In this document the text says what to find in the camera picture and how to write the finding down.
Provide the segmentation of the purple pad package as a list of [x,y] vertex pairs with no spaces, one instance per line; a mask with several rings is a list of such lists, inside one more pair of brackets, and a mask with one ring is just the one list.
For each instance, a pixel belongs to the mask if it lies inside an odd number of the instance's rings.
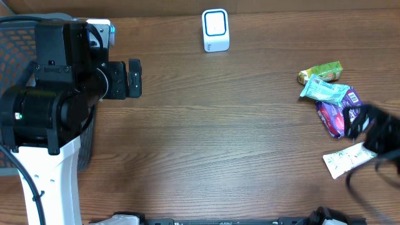
[[343,97],[341,106],[321,101],[316,101],[315,103],[317,114],[321,118],[327,131],[332,137],[337,139],[344,137],[345,122],[343,109],[361,105],[363,105],[363,102],[353,87],[350,87]]

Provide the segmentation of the white tube with gold cap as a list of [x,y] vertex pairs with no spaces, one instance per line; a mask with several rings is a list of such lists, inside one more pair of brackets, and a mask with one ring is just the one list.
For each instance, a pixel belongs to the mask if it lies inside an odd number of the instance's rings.
[[323,161],[333,179],[375,158],[377,154],[366,149],[363,142],[338,152],[325,154]]

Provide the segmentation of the green yellow snack packet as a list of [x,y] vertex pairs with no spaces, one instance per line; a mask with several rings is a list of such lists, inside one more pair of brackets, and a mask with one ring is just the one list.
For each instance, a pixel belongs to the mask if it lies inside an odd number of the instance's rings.
[[311,76],[315,74],[317,77],[322,79],[323,81],[335,81],[338,80],[343,71],[343,67],[339,61],[329,62],[326,64],[313,66],[309,69],[300,71],[297,80],[299,83],[305,85]]

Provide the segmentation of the teal snack packet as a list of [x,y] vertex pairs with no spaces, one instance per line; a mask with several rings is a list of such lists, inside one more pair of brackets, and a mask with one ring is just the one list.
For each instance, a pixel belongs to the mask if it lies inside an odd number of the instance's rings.
[[317,101],[341,106],[350,86],[344,84],[332,84],[323,81],[320,77],[313,74],[300,93],[300,97],[307,97]]

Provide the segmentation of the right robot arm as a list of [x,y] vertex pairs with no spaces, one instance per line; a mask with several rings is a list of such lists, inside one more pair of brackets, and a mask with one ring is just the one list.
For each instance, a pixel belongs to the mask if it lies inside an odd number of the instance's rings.
[[347,138],[357,139],[366,133],[362,146],[377,154],[376,171],[383,160],[399,167],[399,118],[371,104],[348,106],[342,113]]

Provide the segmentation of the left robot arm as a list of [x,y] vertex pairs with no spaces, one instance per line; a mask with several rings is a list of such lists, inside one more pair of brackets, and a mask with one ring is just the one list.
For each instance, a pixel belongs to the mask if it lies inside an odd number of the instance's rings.
[[19,171],[29,224],[81,224],[81,136],[100,100],[141,96],[141,63],[109,60],[107,19],[32,20],[35,58],[1,96],[1,151]]

